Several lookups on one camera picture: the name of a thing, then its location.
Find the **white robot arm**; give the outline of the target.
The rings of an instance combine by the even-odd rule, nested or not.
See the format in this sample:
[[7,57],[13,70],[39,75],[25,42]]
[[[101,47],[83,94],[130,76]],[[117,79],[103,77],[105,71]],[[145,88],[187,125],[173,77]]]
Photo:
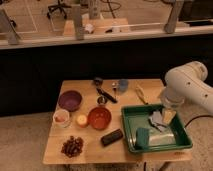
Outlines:
[[172,68],[165,74],[166,86],[159,94],[163,127],[171,123],[186,99],[213,114],[213,87],[205,83],[207,76],[207,67],[199,61]]

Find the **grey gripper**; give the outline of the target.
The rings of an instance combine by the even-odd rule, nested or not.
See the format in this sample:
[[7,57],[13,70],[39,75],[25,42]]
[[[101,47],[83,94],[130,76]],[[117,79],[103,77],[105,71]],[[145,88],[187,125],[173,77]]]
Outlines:
[[165,131],[167,126],[162,121],[162,115],[159,111],[154,111],[149,116],[149,122],[152,126],[157,128],[159,131]]

